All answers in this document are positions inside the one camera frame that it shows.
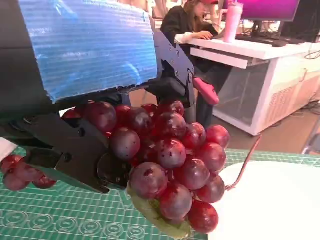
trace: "hand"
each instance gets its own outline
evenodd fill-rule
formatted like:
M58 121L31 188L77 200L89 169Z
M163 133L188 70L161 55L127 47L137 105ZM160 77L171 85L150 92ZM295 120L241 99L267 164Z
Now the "hand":
M213 35L208 31L200 31L193 34L193 38L195 39L211 40L212 37Z

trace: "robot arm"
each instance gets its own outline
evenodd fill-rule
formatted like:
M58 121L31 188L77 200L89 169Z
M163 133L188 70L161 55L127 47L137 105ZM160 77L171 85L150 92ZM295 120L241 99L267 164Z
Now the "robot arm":
M120 104L118 93L144 88L181 99L186 121L195 121L194 67L144 11L105 0L2 2L0 137L49 177L107 193L125 189L131 170L113 161L95 127L63 120L60 110Z

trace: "green leaf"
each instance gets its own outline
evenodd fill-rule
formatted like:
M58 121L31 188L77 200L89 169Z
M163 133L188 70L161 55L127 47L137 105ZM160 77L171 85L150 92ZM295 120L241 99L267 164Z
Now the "green leaf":
M172 224L161 216L157 200L145 200L138 197L129 185L126 191L131 196L135 208L161 232L174 239L183 239L191 235L192 230L188 222L184 221L180 224Z

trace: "blue plastic sheet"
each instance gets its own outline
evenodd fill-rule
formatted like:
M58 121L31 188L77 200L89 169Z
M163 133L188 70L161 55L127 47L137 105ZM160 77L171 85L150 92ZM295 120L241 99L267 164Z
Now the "blue plastic sheet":
M157 77L148 14L110 0L19 0L53 103Z

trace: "black jacket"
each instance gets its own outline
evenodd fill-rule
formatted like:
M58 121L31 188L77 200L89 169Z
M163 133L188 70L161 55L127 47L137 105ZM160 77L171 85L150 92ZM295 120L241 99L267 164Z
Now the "black jacket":
M167 15L164 17L160 30L161 32L163 32L166 38L172 44L174 44L177 34L193 32L193 29L190 28L188 21L189 18L184 8L182 6L175 6L171 8ZM214 36L218 34L214 27L208 22L203 22L202 31L208 31ZM196 60L190 55L191 46L189 44L180 44L180 47L191 60L191 62L195 65Z

